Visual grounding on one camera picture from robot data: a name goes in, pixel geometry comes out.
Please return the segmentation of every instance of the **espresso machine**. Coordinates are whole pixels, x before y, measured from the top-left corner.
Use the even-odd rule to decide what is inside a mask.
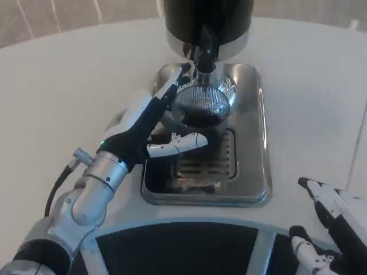
[[[165,0],[164,8],[170,47],[193,64],[178,95],[189,87],[211,87],[226,95],[231,110],[215,150],[148,160],[142,197],[155,205],[266,203],[272,184],[260,75],[249,65],[225,63],[247,44],[253,0]],[[161,67],[153,93],[178,66]],[[155,143],[173,131],[171,110],[161,122],[152,135]]]

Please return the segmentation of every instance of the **drip tray grate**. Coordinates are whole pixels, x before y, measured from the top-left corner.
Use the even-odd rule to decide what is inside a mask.
[[[180,179],[230,179],[236,174],[235,136],[226,130],[221,147],[201,156],[198,153],[184,153],[174,164],[174,175]]]

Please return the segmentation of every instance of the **stainless steel tray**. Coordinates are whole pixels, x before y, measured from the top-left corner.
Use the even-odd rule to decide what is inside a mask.
[[[177,66],[167,64],[159,70],[154,91]],[[228,164],[220,164],[229,165],[228,173],[208,170],[215,164],[201,165],[185,160],[185,156],[151,159],[145,164],[141,188],[148,202],[249,207],[270,199],[271,172],[260,76],[253,67],[243,64],[225,64],[224,72],[237,86],[237,99],[228,121],[232,149],[228,151]],[[182,169],[183,162],[188,169]]]

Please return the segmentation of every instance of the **reflective metal surface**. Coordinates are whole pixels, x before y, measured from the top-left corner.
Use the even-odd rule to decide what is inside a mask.
[[[159,74],[168,73],[172,67],[174,64],[164,66]],[[225,64],[224,73],[237,86],[237,100],[228,119],[228,129],[235,136],[235,175],[229,179],[186,178],[186,183],[210,182],[214,191],[175,194],[172,186],[182,180],[174,174],[173,164],[177,159],[150,160],[145,166],[142,183],[142,196],[148,202],[248,207],[270,198],[271,173],[260,76],[254,68],[243,64]]]
[[[1,275],[55,275],[49,268],[31,261],[13,261],[6,264]]]
[[[246,275],[266,275],[276,233],[259,231],[247,266]]]
[[[200,54],[200,49],[198,46],[191,45],[189,43],[185,43],[179,39],[177,39],[174,35],[167,30],[167,40],[170,47],[180,56],[186,57],[189,60],[196,61],[198,55]],[[248,41],[248,32],[244,33],[242,36],[237,38],[236,40],[222,44],[219,46],[219,55],[216,61],[227,60],[240,51],[242,51]]]
[[[170,63],[160,68],[160,70],[158,71],[154,79],[153,94],[156,94],[158,92],[160,87],[162,87],[162,85],[166,83],[166,81],[169,79],[171,74],[176,70],[178,66],[179,66],[179,63]],[[192,75],[194,72],[194,68],[195,67],[193,66],[192,70],[186,76],[193,78]],[[203,85],[207,85],[210,87],[214,87],[222,91],[227,96],[229,105],[233,107],[236,101],[237,86],[236,86],[236,83],[231,79],[231,77],[225,74],[223,69],[224,69],[224,64],[221,64],[220,62],[216,63],[216,70],[212,74],[210,74],[209,81],[200,82],[199,81],[200,73],[198,73],[198,76],[195,79],[192,79],[191,82],[178,87],[177,93],[179,93],[180,91],[182,91],[183,89],[187,87],[198,85],[198,84],[203,84]]]

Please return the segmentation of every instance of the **silver metal joint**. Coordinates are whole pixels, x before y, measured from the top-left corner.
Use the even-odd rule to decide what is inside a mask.
[[[86,166],[91,166],[93,164],[93,158],[81,148],[75,150],[74,157],[76,157],[79,161],[83,162]]]
[[[115,192],[124,177],[128,174],[128,168],[123,161],[108,152],[99,152],[94,163],[83,174],[102,181]]]
[[[80,164],[80,160],[78,159],[78,158],[73,158],[70,162],[69,162],[69,164],[68,164],[68,166],[70,167],[70,169],[71,170],[75,170],[76,169],[76,167],[78,167],[78,165]]]

